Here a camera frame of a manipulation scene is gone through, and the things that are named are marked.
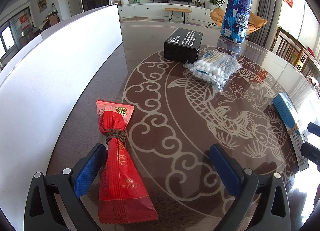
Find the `wooden bench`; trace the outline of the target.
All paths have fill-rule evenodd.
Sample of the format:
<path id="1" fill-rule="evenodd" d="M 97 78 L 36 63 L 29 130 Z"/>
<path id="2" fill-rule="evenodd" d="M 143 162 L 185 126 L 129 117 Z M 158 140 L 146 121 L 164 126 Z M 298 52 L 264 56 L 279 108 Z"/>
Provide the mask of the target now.
<path id="1" fill-rule="evenodd" d="M 180 13 L 182 16 L 182 22 L 185 23 L 185 16 L 186 14 L 191 14 L 191 10 L 190 9 L 183 9 L 183 8 L 165 8 L 165 11 L 169 12 L 169 21 L 172 21 L 174 12 Z"/>

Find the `red snack packet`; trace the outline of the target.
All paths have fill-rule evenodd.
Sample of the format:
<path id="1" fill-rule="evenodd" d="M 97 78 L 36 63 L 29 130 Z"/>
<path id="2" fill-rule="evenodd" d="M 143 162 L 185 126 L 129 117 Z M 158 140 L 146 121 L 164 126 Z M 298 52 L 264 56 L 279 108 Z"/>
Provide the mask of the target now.
<path id="1" fill-rule="evenodd" d="M 158 219 L 157 211 L 126 149 L 125 129 L 134 106 L 98 99 L 100 133 L 106 138 L 107 159 L 100 178 L 100 223 L 128 224 Z"/>

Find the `wooden dining chair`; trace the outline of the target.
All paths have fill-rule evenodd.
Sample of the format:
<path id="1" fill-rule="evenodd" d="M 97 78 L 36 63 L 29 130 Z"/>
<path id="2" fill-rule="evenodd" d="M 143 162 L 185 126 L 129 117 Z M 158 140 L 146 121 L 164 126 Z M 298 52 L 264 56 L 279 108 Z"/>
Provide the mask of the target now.
<path id="1" fill-rule="evenodd" d="M 319 63 L 306 47 L 283 28 L 277 28 L 270 51 L 293 65 L 305 77 L 313 76 L 319 81 Z"/>

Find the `orange lounge chair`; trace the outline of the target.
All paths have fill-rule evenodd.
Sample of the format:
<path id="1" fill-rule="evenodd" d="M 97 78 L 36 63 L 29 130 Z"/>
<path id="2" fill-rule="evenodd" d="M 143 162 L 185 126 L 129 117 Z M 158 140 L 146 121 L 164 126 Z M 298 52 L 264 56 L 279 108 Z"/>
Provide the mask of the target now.
<path id="1" fill-rule="evenodd" d="M 215 24 L 217 24 L 219 27 L 221 27 L 222 22 L 223 22 L 223 18 L 225 16 L 225 12 L 221 8 L 216 8 L 210 13 L 209 16 Z M 259 30 L 266 23 L 267 23 L 267 20 L 263 19 L 262 17 L 254 14 L 254 13 L 250 13 L 247 34 L 251 34 L 255 31 Z"/>

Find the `cotton swabs bag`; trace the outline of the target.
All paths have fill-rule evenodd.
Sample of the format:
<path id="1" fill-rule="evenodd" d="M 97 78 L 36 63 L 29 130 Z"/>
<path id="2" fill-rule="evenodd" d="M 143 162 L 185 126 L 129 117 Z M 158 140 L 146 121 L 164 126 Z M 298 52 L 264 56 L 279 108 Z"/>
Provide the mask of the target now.
<path id="1" fill-rule="evenodd" d="M 234 56 L 213 50 L 194 63 L 186 62 L 183 67 L 189 69 L 196 78 L 210 83 L 217 91 L 222 92 L 230 76 L 240 70 L 242 65 Z"/>

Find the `blue white ointment box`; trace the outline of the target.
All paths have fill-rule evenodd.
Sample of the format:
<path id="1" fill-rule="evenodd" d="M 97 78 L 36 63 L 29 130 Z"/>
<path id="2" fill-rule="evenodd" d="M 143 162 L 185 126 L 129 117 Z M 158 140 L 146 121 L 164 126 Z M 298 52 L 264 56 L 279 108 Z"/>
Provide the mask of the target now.
<path id="1" fill-rule="evenodd" d="M 305 131 L 301 128 L 302 123 L 296 108 L 286 93 L 277 94 L 273 99 L 273 104 L 287 129 L 287 134 L 291 139 L 299 171 L 308 169 L 308 159 L 301 153 L 302 145 L 308 140 L 308 138 Z"/>

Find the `white cardboard storage box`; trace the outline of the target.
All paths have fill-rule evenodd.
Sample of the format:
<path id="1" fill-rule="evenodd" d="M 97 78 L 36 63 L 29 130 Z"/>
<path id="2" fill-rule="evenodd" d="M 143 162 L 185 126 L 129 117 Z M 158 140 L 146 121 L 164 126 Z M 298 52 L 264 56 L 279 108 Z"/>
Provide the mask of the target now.
<path id="1" fill-rule="evenodd" d="M 73 107 L 122 42 L 108 5 L 48 28 L 1 71 L 1 210 L 16 230 L 33 175 L 46 172 Z"/>

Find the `green plant right of tv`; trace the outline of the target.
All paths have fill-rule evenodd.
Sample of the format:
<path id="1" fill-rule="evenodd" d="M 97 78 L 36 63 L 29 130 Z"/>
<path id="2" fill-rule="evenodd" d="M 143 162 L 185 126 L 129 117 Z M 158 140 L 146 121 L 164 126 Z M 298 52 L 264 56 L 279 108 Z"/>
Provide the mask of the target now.
<path id="1" fill-rule="evenodd" d="M 215 9 L 215 8 L 221 8 L 223 4 L 225 3 L 224 0 L 206 0 L 209 3 L 209 8 L 210 9 Z"/>

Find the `black rectangular box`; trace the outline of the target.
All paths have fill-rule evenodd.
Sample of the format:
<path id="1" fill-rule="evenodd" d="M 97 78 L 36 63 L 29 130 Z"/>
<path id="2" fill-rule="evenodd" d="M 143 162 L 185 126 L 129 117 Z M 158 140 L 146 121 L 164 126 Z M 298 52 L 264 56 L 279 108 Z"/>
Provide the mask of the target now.
<path id="1" fill-rule="evenodd" d="M 164 58 L 180 63 L 194 63 L 199 57 L 203 33 L 177 28 L 164 42 Z"/>

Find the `blue camouflage spray bottle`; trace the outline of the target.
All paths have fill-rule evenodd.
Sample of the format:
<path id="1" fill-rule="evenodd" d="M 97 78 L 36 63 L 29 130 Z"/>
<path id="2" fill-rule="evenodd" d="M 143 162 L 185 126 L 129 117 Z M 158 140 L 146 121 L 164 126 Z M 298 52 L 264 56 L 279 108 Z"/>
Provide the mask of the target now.
<path id="1" fill-rule="evenodd" d="M 221 35 L 242 44 L 247 34 L 253 0 L 228 0 L 221 26 Z"/>

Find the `white tv cabinet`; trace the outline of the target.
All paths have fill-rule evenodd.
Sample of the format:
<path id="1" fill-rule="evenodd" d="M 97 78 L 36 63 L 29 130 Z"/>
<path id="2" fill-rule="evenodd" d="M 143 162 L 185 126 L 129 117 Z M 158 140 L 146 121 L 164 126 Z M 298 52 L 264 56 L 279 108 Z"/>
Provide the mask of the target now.
<path id="1" fill-rule="evenodd" d="M 132 18 L 132 17 L 147 17 L 149 19 L 163 19 L 169 21 L 169 12 L 165 11 L 165 8 L 183 8 L 190 9 L 191 14 L 186 14 L 185 22 L 200 24 L 212 23 L 210 13 L 212 10 L 203 7 L 196 7 L 193 5 L 183 4 L 170 4 L 170 3 L 136 3 L 121 5 L 118 7 L 118 11 L 121 18 Z M 182 16 L 180 13 L 174 12 L 172 21 L 182 22 Z"/>

